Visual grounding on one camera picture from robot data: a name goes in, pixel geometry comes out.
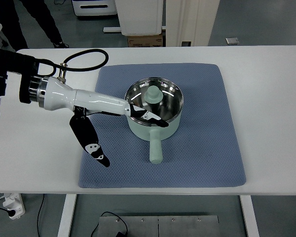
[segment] black cable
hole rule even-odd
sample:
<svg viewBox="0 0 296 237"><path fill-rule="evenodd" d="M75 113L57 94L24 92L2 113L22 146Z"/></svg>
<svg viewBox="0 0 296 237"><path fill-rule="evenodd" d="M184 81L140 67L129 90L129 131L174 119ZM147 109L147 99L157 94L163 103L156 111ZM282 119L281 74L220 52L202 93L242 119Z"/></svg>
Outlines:
<svg viewBox="0 0 296 237"><path fill-rule="evenodd" d="M65 3L65 1L66 1L66 0L64 0L63 3L56 3L56 0L54 0L54 4L55 4L55 5L62 5L62 4Z"/></svg>
<svg viewBox="0 0 296 237"><path fill-rule="evenodd" d="M102 49L93 48L93 49L88 49L88 50L85 50L85 51L81 51L81 52L78 52L78 53L75 53L75 54L69 56L68 58L66 58L64 60L64 63L68 63L73 58L76 58L76 57L81 56L81 55L86 54L86 53L92 53L92 52L98 52L98 53L104 54L105 55L105 60L101 64L96 65L94 67L90 67L90 68L69 68L69 67L64 67L64 66L61 66L61 65L57 65L57 64L55 64L52 61L47 60L47 59L37 59L36 62L49 65L49 66L53 67L53 69L54 69L53 72L51 74L49 74L49 75L38 75L38 76L48 76L48 77L50 77L50 76L55 74L56 68L59 68L59 69L65 70L65 71L71 71L71 72L92 71L92 70L96 70L96 69L99 69L99 68L103 67L109 61L108 53L106 53Z"/></svg>
<svg viewBox="0 0 296 237"><path fill-rule="evenodd" d="M39 219L39 213L40 213L41 207L43 206L43 203L44 203L44 198L45 198L45 194L43 194L43 200L41 201L41 205L40 205L40 208L39 208L39 211L38 211L38 215L37 215L37 224L36 224L36 227L37 227L37 234L38 234L38 237L39 237L38 219Z"/></svg>
<svg viewBox="0 0 296 237"><path fill-rule="evenodd" d="M118 217L118 218L124 223L124 225L125 225L125 227L126 227L126 233L125 233L125 236L127 236L127 235L128 235L128 228L127 228L127 225L126 225L125 221L124 221L122 218L120 218L118 215L116 215L116 214L114 214L113 212L110 212L110 211L105 211L105 212L103 212L101 216L103 216L105 213L109 213L109 214L112 214L112 215ZM96 229L98 228L98 226L99 226L99 222L98 222L97 226L95 227L95 229L92 231L92 233L91 233L91 237L93 236L93 234L94 234L94 232L96 231Z"/></svg>
<svg viewBox="0 0 296 237"><path fill-rule="evenodd" d="M15 210L5 210L3 208L0 208L0 210L7 212L9 214L9 217L12 217L15 215Z"/></svg>

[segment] pot lid knob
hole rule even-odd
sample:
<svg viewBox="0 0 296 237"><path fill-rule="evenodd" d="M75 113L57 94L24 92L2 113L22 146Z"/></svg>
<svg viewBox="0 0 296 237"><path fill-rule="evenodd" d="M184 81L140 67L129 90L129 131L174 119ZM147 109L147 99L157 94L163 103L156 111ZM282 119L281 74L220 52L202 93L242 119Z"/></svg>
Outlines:
<svg viewBox="0 0 296 237"><path fill-rule="evenodd" d="M150 104L157 104L163 99L163 93L158 86L151 85L145 92L144 99Z"/></svg>

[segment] cardboard box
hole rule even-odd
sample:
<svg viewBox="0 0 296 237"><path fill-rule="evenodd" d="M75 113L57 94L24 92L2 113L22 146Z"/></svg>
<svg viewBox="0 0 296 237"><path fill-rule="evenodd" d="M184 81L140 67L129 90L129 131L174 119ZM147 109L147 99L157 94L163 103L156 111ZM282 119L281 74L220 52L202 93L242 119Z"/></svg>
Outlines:
<svg viewBox="0 0 296 237"><path fill-rule="evenodd" d="M157 36L128 36L128 47L162 47L162 34Z"/></svg>

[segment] pot handle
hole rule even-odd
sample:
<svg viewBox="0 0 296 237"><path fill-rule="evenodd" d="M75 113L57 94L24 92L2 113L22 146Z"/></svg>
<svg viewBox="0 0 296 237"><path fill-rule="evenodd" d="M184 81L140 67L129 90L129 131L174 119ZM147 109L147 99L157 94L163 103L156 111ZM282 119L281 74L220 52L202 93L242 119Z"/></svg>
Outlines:
<svg viewBox="0 0 296 237"><path fill-rule="evenodd" d="M150 131L149 160L153 164L159 164L163 160L159 129Z"/></svg>

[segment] pot rim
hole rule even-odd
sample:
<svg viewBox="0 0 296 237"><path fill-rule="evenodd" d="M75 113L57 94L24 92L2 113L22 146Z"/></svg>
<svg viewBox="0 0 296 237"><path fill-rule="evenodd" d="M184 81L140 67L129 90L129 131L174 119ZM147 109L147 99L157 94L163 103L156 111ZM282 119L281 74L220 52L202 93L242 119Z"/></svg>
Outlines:
<svg viewBox="0 0 296 237"><path fill-rule="evenodd" d="M181 89L176 85L174 84L172 81L168 80L168 79L165 79L165 78L160 78L160 77L149 77L149 78L144 78L144 79L140 79L138 80L137 82L133 83L127 90L127 92L125 93L125 96L124 96L124 100L126 100L128 102L128 100L126 99L128 93L138 84L141 84L142 82L144 81L150 81L150 80L160 80L162 82L165 82L169 85L171 85L173 88L175 88L181 95L181 106L180 106L180 109L179 111L177 112L177 114L175 116L173 116L171 119L167 120L166 122L167 123L170 123L172 122L173 120L175 120L182 112L182 108L183 108L183 103L184 103L184 99L183 99L183 93L181 91ZM133 118L133 117L130 117L130 119L138 124L141 124L141 125L144 125L144 126L148 126L148 127L157 127L157 125L155 123L150 123L150 122L143 122L143 121L140 121L136 118Z"/></svg>

